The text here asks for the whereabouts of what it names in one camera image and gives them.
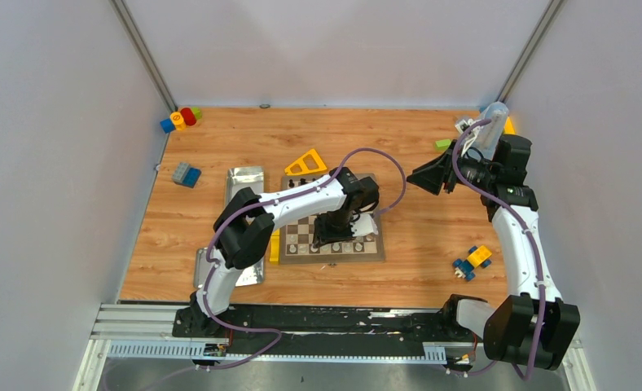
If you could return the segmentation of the wooden chess board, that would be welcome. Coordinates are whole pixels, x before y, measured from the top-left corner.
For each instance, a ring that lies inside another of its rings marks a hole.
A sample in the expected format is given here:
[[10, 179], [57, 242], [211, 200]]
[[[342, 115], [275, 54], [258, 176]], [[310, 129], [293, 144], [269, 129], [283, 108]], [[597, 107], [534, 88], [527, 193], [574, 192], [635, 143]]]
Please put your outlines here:
[[[319, 248], [318, 254], [310, 253], [310, 245], [313, 241], [314, 234], [314, 219], [315, 215], [303, 217], [296, 222], [292, 222], [279, 230], [279, 246], [280, 246], [280, 265], [302, 265], [302, 264], [339, 264], [351, 262], [382, 262], [385, 260], [385, 246], [383, 238], [380, 235], [380, 219], [374, 217], [378, 226], [379, 233], [377, 235], [367, 235], [364, 237], [355, 237], [355, 239], [347, 242], [339, 242], [342, 248], [343, 243], [362, 243], [364, 251], [362, 253], [332, 253], [322, 254]], [[305, 255], [295, 254], [288, 255], [287, 249], [290, 243], [288, 242], [287, 235], [297, 235], [297, 242], [294, 243], [297, 248], [299, 244], [308, 244], [309, 253]]]

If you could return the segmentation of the yellow triangle frame block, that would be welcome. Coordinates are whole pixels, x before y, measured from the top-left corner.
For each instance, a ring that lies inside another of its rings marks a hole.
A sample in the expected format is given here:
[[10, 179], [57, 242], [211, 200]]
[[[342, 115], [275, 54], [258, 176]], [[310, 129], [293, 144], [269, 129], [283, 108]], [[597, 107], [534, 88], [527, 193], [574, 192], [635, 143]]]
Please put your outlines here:
[[322, 174], [327, 171], [328, 167], [314, 148], [302, 154], [284, 169], [284, 173], [289, 176]]

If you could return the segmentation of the yellow arch block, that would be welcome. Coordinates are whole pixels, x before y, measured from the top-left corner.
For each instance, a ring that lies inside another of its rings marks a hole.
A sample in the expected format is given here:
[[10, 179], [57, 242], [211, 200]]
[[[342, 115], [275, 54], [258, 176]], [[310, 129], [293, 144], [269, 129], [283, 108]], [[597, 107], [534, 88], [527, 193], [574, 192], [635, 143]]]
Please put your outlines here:
[[279, 243], [270, 243], [269, 262], [271, 264], [279, 264], [280, 246]]

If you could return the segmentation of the gold tin with white pieces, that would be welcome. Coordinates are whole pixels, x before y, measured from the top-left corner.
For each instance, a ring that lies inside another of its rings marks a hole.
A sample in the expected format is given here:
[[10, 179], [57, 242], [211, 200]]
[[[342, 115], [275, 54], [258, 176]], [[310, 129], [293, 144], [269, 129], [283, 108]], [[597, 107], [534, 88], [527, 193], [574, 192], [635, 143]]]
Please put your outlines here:
[[228, 169], [224, 205], [227, 206], [236, 192], [246, 187], [250, 187], [255, 194], [265, 192], [265, 174], [262, 166], [244, 166]]

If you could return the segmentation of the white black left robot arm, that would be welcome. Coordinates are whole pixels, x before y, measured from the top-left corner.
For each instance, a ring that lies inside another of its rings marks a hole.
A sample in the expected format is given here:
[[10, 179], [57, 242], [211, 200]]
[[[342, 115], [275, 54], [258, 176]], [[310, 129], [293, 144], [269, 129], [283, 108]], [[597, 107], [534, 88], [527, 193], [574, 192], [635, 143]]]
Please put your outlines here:
[[260, 261], [275, 231], [312, 217], [309, 249], [353, 242], [375, 235], [372, 215], [380, 200], [375, 179], [356, 177], [347, 168], [336, 168], [319, 179], [274, 193], [239, 190], [213, 225], [206, 248], [209, 271], [192, 295], [194, 326], [205, 336], [218, 335], [225, 326], [225, 312], [242, 272]]

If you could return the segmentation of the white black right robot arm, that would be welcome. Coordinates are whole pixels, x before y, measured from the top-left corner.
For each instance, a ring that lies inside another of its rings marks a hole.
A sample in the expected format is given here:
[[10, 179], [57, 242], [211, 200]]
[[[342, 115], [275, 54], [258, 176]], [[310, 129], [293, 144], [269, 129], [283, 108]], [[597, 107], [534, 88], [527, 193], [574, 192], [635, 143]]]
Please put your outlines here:
[[532, 143], [503, 135], [490, 160], [455, 157], [451, 143], [438, 158], [414, 169], [407, 181], [431, 194], [450, 193], [465, 183], [477, 190], [486, 207], [503, 255], [508, 296], [498, 308], [484, 299], [453, 294], [443, 306], [441, 329], [452, 340], [470, 332], [480, 338], [486, 356], [518, 366], [529, 361], [557, 369], [581, 321], [552, 281], [539, 238], [538, 203], [524, 184]]

